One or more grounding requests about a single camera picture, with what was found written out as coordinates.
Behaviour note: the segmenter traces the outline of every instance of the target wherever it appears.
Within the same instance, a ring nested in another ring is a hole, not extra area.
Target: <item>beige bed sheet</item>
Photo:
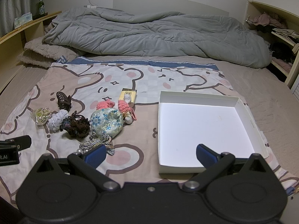
[[[96,60],[143,59],[193,63],[215,63],[233,88],[246,98],[259,128],[264,132],[280,165],[299,176],[299,102],[288,87],[267,69],[252,69],[225,61],[184,57],[88,56]],[[0,125],[31,88],[45,75],[46,69],[28,66],[18,73],[0,95]],[[9,196],[0,184],[0,196]]]

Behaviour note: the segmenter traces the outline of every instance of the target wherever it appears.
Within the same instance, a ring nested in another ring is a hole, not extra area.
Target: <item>headboard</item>
[[[176,11],[186,14],[228,16],[229,12],[189,0],[113,0],[113,8],[134,15]]]

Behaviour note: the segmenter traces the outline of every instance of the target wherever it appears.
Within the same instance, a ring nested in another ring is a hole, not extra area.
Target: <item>white box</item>
[[[159,173],[200,173],[196,147],[248,158],[268,152],[252,117],[238,97],[161,91],[158,120]]]

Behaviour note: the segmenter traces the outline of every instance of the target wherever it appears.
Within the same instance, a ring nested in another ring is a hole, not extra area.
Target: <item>gray comforter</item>
[[[99,55],[196,55],[253,68],[270,63],[263,38],[226,16],[72,8],[52,23],[44,42]]]

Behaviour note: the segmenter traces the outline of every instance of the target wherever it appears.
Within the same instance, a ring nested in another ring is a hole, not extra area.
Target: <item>brown hair tie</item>
[[[71,101],[72,101],[71,96],[69,95],[67,97],[63,92],[57,92],[56,97],[58,100],[59,109],[70,111],[71,105],[72,105],[71,104]]]
[[[83,115],[77,115],[77,111],[64,119],[59,127],[60,131],[66,130],[73,138],[84,138],[90,131],[90,123]]]

